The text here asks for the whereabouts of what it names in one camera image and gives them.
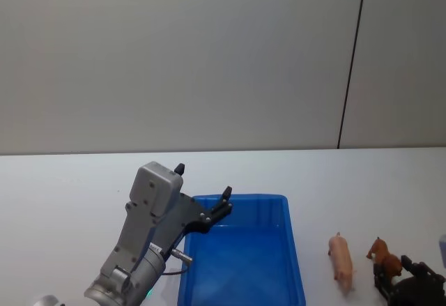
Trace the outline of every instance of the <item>blue tray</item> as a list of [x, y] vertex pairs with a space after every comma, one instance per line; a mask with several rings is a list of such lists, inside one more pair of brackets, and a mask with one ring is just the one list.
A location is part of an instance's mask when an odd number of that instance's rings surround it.
[[[218, 197], [195, 199], [210, 208]], [[235, 194], [231, 202], [232, 213], [208, 234], [186, 236], [194, 262], [178, 306], [305, 306], [286, 198]]]

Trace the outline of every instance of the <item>gray robot arm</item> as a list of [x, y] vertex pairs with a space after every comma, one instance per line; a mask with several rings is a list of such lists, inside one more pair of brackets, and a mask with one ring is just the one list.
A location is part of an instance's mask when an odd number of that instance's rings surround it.
[[156, 162], [140, 167], [125, 205], [127, 218], [118, 243], [85, 291], [85, 299], [60, 303], [54, 296], [45, 296], [34, 306], [140, 306], [171, 255], [189, 265], [192, 259], [176, 246], [185, 234], [207, 233], [231, 212], [231, 188], [207, 210], [180, 192], [183, 172], [182, 164], [174, 171]]

